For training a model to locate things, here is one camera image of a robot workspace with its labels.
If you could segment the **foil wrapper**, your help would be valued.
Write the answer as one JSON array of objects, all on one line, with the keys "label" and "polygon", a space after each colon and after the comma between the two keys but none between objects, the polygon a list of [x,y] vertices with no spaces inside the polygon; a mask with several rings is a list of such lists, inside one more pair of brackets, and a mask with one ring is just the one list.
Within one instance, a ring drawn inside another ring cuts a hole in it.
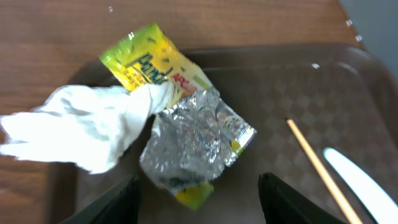
[{"label": "foil wrapper", "polygon": [[196,210],[214,191],[210,182],[256,133],[216,88],[196,91],[155,116],[140,166],[158,188]]}]

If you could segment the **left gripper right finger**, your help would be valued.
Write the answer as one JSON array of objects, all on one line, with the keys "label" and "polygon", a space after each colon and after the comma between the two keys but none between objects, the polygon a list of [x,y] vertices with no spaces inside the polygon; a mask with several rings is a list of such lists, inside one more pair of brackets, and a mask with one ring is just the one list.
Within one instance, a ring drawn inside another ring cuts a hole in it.
[{"label": "left gripper right finger", "polygon": [[271,172],[259,176],[257,187],[267,224],[344,224]]}]

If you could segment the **yellow green snack wrapper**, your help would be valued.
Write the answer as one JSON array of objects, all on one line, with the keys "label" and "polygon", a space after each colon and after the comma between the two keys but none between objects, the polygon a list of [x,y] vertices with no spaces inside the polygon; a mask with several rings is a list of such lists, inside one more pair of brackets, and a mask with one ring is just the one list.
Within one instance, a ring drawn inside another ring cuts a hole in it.
[{"label": "yellow green snack wrapper", "polygon": [[129,91],[147,83],[172,82],[170,106],[212,86],[203,70],[186,58],[155,22],[129,33],[99,59]]}]

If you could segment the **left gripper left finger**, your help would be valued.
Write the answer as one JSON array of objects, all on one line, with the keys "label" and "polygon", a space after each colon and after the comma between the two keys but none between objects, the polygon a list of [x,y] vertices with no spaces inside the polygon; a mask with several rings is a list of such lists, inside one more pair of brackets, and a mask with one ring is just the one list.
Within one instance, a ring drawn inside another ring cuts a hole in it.
[{"label": "left gripper left finger", "polygon": [[141,183],[132,176],[118,182],[100,198],[61,224],[137,224]]}]

